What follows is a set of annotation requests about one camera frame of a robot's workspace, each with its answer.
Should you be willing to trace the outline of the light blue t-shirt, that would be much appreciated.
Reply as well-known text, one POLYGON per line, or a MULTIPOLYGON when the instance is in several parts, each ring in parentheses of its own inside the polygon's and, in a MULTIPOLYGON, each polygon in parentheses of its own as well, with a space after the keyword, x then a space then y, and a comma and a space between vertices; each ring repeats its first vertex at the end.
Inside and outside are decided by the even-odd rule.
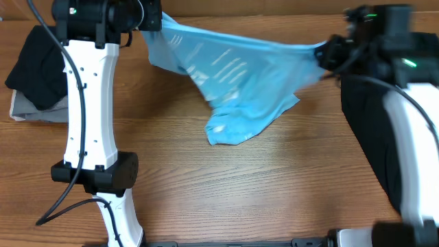
POLYGON ((144 32, 152 65, 187 75, 212 108, 211 145, 238 145, 261 133, 323 75, 317 45, 290 45, 181 25, 164 14, 144 32))

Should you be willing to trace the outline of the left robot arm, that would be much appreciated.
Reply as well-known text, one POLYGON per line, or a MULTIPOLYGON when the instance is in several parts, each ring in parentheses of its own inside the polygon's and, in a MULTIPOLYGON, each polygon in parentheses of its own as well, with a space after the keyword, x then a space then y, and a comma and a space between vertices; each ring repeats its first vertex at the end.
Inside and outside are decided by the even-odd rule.
POLYGON ((68 141, 51 178, 82 185, 97 203, 109 246, 146 245, 132 188, 138 156, 117 149, 113 131, 113 82, 121 35, 161 29, 160 0, 54 1, 56 37, 65 49, 68 141))

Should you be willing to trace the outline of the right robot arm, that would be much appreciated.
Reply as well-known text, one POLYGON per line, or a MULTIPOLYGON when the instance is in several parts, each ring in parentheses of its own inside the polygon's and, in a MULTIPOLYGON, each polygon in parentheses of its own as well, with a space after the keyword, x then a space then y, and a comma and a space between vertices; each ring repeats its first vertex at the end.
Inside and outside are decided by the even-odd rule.
POLYGON ((348 35, 315 51, 340 81, 342 111, 400 222, 329 232, 325 246, 438 245, 438 36, 408 4, 347 10, 348 35))

